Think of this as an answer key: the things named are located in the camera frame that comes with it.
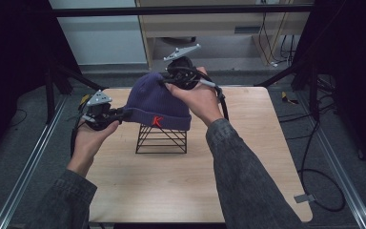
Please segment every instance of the purple beanie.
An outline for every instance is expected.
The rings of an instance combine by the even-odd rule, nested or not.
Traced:
[[[163,84],[160,73],[148,73],[139,78],[132,87],[125,111],[132,115],[123,121],[138,122],[149,127],[189,131],[192,116],[189,107],[174,97]]]

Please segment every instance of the gray sleeve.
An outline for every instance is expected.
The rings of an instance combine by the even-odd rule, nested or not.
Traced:
[[[206,133],[228,228],[303,228],[254,152],[226,119]]]
[[[88,228],[96,189],[85,178],[66,170],[44,195],[25,228]]]

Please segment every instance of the wire cage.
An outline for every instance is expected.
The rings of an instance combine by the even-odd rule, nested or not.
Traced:
[[[187,131],[165,130],[141,124],[136,154],[187,154]]]

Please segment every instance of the wooden tabletop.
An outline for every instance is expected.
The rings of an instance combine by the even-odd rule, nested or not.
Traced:
[[[114,108],[131,89],[107,89]],[[284,135],[265,88],[223,87],[230,122],[257,154],[302,221],[312,219]],[[98,189],[90,221],[223,222],[206,126],[192,114],[187,154],[136,154],[139,124],[123,122],[106,139],[87,179]]]

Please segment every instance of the wall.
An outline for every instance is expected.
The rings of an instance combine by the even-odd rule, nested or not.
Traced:
[[[50,0],[50,3],[54,9],[135,7],[133,0]],[[58,21],[82,71],[94,66],[100,69],[103,65],[108,70],[117,65],[147,65],[137,16],[68,17]]]

